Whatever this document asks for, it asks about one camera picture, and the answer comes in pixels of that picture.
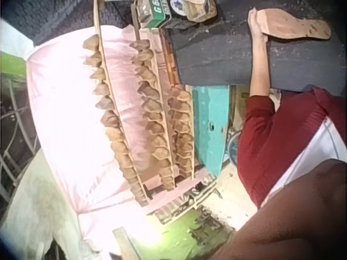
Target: red sleeve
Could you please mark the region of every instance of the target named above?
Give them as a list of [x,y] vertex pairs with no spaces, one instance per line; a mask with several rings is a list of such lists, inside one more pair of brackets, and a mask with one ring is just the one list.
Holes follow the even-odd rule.
[[274,114],[275,106],[268,96],[251,96],[246,100],[245,123],[237,149],[239,173],[242,173],[243,166],[252,162],[252,158],[258,154],[266,142]]

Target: workbench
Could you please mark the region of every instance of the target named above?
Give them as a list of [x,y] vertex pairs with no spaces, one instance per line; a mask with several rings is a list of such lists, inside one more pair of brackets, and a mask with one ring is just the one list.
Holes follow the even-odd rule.
[[323,19],[331,27],[328,41],[270,37],[272,88],[301,92],[316,85],[334,95],[346,90],[344,3],[329,0],[216,0],[218,16],[186,31],[167,30],[178,76],[183,84],[249,84],[252,52],[248,11],[281,8],[297,18]]

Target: teal wooden panel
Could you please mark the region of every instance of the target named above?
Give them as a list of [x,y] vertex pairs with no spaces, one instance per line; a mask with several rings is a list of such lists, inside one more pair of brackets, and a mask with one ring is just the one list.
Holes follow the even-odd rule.
[[193,87],[195,156],[214,176],[221,173],[229,118],[229,86]]

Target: dark gray cloth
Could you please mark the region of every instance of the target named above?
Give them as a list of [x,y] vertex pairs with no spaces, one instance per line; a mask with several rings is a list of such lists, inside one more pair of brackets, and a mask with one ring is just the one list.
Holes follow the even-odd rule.
[[[102,25],[124,28],[131,23],[131,1],[105,2]],[[72,31],[92,27],[92,0],[2,0],[1,17],[40,45]]]
[[218,18],[186,31],[168,30],[182,83],[193,86],[249,84],[252,51],[248,11],[281,8],[298,18],[323,19],[332,36],[284,41],[269,39],[273,88],[300,92],[313,84],[345,94],[345,3],[331,0],[217,0]]

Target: pink cloth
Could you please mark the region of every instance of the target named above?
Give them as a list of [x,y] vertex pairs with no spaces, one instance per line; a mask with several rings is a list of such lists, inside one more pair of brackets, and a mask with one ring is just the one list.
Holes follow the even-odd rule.
[[[194,181],[183,181],[172,192],[160,193],[146,208],[139,206],[100,123],[103,111],[95,108],[100,97],[93,94],[95,80],[89,79],[93,71],[83,65],[92,52],[84,50],[82,44],[93,34],[94,28],[78,30],[35,48],[27,60],[28,92],[42,149],[60,189],[78,215],[82,239],[95,250],[118,254],[114,229],[136,222],[181,196],[207,173],[198,174]],[[135,40],[133,27],[121,30],[102,26],[102,37],[126,138],[138,169],[144,170],[150,155],[145,149],[143,100],[137,93],[138,81],[130,60],[136,53],[129,46]],[[155,183],[159,180],[156,178],[148,182]]]

